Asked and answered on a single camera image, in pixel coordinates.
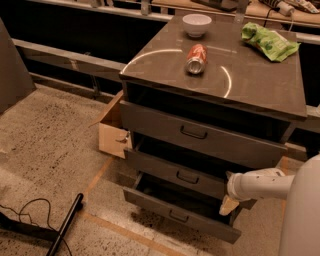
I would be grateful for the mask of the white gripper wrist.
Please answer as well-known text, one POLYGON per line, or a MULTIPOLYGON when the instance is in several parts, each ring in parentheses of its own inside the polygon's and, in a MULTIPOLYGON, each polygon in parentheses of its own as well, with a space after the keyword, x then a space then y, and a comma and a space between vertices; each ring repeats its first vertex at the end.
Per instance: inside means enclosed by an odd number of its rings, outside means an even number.
POLYGON ((255 171, 246 173, 233 173, 226 171, 227 194, 225 195, 220 206, 219 214, 222 216, 229 215, 239 206, 239 202, 254 199, 255 194, 251 191, 253 180, 257 177, 255 171))

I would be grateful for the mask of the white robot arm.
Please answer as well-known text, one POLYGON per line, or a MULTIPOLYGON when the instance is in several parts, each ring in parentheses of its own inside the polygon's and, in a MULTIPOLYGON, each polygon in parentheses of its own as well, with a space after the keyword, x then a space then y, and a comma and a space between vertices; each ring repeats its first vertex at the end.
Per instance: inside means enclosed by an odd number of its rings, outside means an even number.
POLYGON ((286 201, 279 256, 320 256, 320 155, 307 160, 295 175, 278 168, 246 173, 227 171, 227 193, 219 214, 241 202, 277 198, 286 201))

